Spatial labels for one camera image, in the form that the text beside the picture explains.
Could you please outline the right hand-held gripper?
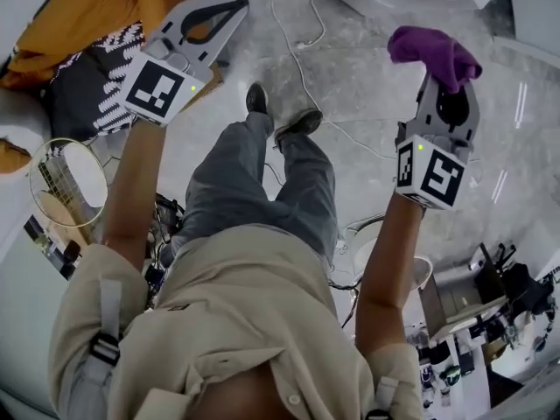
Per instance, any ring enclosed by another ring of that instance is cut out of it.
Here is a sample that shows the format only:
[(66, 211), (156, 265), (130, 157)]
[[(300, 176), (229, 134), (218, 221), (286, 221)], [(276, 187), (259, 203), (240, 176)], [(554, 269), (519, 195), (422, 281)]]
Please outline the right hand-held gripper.
[(473, 84), (451, 95), (427, 74), (416, 103), (416, 116), (397, 135), (395, 192), (425, 208), (451, 210), (480, 123)]

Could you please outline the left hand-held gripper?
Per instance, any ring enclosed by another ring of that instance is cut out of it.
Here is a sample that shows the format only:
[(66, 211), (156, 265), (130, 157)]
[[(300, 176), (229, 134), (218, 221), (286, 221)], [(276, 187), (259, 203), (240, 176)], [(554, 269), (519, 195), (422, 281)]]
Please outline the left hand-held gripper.
[(178, 3), (131, 61), (120, 104), (158, 126), (169, 124), (213, 80), (213, 63), (248, 13), (248, 0)]

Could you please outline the purple cloth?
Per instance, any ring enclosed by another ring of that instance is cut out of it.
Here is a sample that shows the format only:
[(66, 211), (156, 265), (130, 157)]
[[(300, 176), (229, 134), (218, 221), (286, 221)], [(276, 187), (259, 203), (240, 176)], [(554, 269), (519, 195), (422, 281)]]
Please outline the purple cloth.
[(450, 94), (482, 75), (482, 66), (473, 55), (440, 30), (401, 26), (389, 38), (387, 49), (394, 63), (422, 62)]

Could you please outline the person's right forearm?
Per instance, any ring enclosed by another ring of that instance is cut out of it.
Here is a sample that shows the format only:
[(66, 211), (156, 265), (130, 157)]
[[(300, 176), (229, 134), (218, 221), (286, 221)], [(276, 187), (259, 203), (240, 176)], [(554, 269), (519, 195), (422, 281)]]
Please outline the person's right forearm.
[(367, 261), (355, 319), (355, 344), (367, 356), (406, 341), (403, 307), (412, 286), (412, 269), (424, 209), (395, 193)]

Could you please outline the person's left forearm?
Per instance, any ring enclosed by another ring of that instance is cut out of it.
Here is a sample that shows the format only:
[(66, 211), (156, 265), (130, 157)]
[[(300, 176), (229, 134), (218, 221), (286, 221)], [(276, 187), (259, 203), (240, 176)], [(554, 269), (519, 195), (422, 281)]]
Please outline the person's left forearm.
[(165, 137), (151, 122), (134, 124), (105, 205), (102, 243), (137, 270), (144, 266)]

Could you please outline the black shoe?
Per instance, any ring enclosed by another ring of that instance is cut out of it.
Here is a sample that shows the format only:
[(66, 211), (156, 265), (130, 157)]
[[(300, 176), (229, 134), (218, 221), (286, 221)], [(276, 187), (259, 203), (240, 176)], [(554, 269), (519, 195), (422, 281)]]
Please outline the black shoe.
[(259, 82), (254, 82), (246, 94), (246, 109), (249, 113), (268, 114), (268, 96)]
[(308, 108), (303, 110), (294, 119), (276, 131), (276, 144), (279, 144), (284, 137), (290, 134), (301, 133), (309, 136), (319, 128), (323, 119), (324, 115), (319, 109)]

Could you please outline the orange sofa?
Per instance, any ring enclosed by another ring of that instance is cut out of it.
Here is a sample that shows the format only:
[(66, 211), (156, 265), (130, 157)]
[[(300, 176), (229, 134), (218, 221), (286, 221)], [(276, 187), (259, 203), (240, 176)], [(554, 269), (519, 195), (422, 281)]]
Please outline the orange sofa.
[(182, 1), (50, 0), (18, 37), (0, 88), (40, 88), (70, 55), (136, 22), (149, 35)]

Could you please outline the black white striped pillow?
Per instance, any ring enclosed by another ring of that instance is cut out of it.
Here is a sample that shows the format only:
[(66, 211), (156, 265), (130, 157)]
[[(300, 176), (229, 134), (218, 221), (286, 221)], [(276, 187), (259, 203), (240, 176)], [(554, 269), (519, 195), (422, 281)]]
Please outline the black white striped pillow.
[(142, 24), (135, 22), (58, 66), (43, 96), (53, 137), (86, 142), (130, 127), (135, 117), (121, 106), (120, 93), (143, 43)]

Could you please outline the person's grey trousers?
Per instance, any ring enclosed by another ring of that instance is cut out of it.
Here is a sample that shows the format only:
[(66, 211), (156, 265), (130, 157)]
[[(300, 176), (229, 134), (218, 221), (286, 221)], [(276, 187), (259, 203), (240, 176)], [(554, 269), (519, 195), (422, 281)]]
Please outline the person's grey trousers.
[(272, 119), (260, 113), (223, 130), (186, 188), (181, 227), (166, 250), (170, 258), (190, 241), (259, 224), (295, 235), (328, 263), (333, 260), (339, 228), (332, 163), (310, 135), (287, 135), (277, 144), (285, 183), (268, 199), (263, 168), (267, 141), (276, 132)]

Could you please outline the white cushion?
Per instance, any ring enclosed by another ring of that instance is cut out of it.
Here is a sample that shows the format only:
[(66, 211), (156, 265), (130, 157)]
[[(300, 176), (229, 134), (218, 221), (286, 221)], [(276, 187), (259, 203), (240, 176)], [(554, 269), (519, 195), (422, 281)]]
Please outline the white cushion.
[(0, 88), (0, 185), (20, 180), (51, 138), (48, 116), (28, 94)]

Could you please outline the person's beige shirt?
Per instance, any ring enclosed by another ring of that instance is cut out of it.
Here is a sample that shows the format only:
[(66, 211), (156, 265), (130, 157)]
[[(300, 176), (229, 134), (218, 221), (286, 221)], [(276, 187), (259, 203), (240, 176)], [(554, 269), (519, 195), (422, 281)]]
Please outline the person's beige shirt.
[(125, 258), (87, 249), (52, 330), (49, 383), (62, 420), (186, 420), (215, 384), (269, 365), (297, 420), (422, 420), (416, 349), (362, 355), (340, 327), (322, 259), (248, 225), (187, 243), (151, 310)]

